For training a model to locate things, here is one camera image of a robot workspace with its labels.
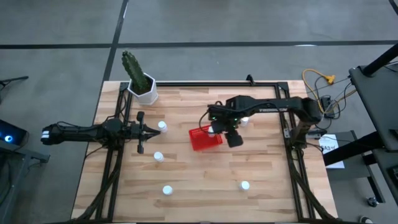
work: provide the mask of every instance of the blue light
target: blue light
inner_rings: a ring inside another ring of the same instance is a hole
[[[6,136],[4,138],[4,140],[6,140],[6,142],[11,142],[12,141],[12,136]]]

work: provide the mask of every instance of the white paper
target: white paper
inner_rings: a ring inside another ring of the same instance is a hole
[[[334,139],[336,139],[335,134],[324,134],[319,139],[319,145],[323,149],[324,154],[338,148],[338,143]],[[330,165],[326,166],[326,168],[327,169],[344,169],[344,162],[343,161],[336,162],[335,164],[330,164]]]

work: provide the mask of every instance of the cactus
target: cactus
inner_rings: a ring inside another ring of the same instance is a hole
[[[137,95],[150,91],[151,83],[149,83],[147,77],[144,75],[135,56],[125,50],[122,55],[122,62],[124,69],[132,80],[132,91]]]

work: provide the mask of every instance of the potted cactus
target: potted cactus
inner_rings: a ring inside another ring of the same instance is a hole
[[[128,51],[123,52],[123,67],[130,77],[128,90],[137,98],[140,105],[152,105],[157,100],[156,81],[144,73],[137,59]]]

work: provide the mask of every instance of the white pot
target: white pot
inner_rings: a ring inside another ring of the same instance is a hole
[[[158,94],[156,91],[156,81],[154,78],[152,78],[150,75],[144,73],[144,75],[148,78],[150,78],[152,80],[152,86],[150,88],[150,91],[141,95],[137,95],[136,93],[134,93],[131,88],[132,88],[132,80],[130,80],[129,83],[129,88],[127,88],[127,90],[129,90],[138,100],[138,103],[140,105],[152,105],[155,103],[155,101],[158,98]]]

